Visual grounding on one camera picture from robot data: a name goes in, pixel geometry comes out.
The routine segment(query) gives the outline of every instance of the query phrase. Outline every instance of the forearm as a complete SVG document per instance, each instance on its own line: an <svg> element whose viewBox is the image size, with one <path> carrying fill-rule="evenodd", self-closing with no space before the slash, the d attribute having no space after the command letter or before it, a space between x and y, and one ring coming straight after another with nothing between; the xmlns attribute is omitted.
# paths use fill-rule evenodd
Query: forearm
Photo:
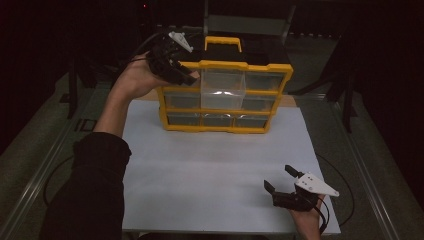
<svg viewBox="0 0 424 240"><path fill-rule="evenodd" d="M93 131L110 133L122 138L130 102L131 100L120 97L112 90Z"/></svg>

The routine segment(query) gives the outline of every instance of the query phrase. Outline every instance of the table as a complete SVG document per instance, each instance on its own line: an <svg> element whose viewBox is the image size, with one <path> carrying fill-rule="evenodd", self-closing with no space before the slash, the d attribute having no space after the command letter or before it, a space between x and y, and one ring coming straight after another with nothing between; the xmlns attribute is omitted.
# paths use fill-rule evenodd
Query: table
<svg viewBox="0 0 424 240"><path fill-rule="evenodd" d="M280 107L267 134L165 131L156 101L133 101L124 139L124 231L240 234L295 232L289 213L263 187L294 191L289 164L322 178L299 108ZM340 233L329 197L325 233Z"/></svg>

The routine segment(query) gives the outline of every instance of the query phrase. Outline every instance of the plastic drawer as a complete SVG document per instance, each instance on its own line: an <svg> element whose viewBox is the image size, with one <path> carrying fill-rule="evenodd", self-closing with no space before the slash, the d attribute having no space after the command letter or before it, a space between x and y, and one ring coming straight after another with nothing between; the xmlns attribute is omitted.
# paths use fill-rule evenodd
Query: plastic drawer
<svg viewBox="0 0 424 240"><path fill-rule="evenodd" d="M170 125L184 125L184 126L199 126L200 114L199 113L168 113L168 123Z"/></svg>
<svg viewBox="0 0 424 240"><path fill-rule="evenodd" d="M268 116L262 115L240 115L235 119L236 127L263 128L268 121Z"/></svg>
<svg viewBox="0 0 424 240"><path fill-rule="evenodd" d="M193 92L164 92L168 108L199 108L200 94Z"/></svg>
<svg viewBox="0 0 424 240"><path fill-rule="evenodd" d="M246 89L278 90L285 73L246 72Z"/></svg>
<svg viewBox="0 0 424 240"><path fill-rule="evenodd" d="M200 91L202 108L240 109L246 94L244 72L204 69Z"/></svg>
<svg viewBox="0 0 424 240"><path fill-rule="evenodd" d="M231 127L233 117L230 114L202 114L203 126Z"/></svg>
<svg viewBox="0 0 424 240"><path fill-rule="evenodd" d="M246 95L241 108L251 111L270 111L276 98L276 96L267 95Z"/></svg>

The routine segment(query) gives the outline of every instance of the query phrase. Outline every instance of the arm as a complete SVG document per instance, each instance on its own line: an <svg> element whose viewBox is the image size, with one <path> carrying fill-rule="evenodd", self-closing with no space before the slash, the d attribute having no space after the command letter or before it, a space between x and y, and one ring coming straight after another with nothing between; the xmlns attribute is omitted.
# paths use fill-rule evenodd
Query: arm
<svg viewBox="0 0 424 240"><path fill-rule="evenodd" d="M121 139L128 107L132 99L165 84L146 61L128 65L109 93L93 133L74 145L71 176L49 204L40 239L121 238L122 180L131 155Z"/></svg>
<svg viewBox="0 0 424 240"><path fill-rule="evenodd" d="M168 83L150 72L146 61L131 62L112 88L94 132L106 132L122 137L130 102L166 84Z"/></svg>

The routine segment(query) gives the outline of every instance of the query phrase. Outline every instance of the black sleeve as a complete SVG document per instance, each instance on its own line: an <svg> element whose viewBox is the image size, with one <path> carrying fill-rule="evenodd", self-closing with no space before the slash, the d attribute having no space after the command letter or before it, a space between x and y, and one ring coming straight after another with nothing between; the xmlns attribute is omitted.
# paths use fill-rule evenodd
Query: black sleeve
<svg viewBox="0 0 424 240"><path fill-rule="evenodd" d="M121 239L128 144L91 133L74 145L74 154L72 174L47 209L40 239Z"/></svg>

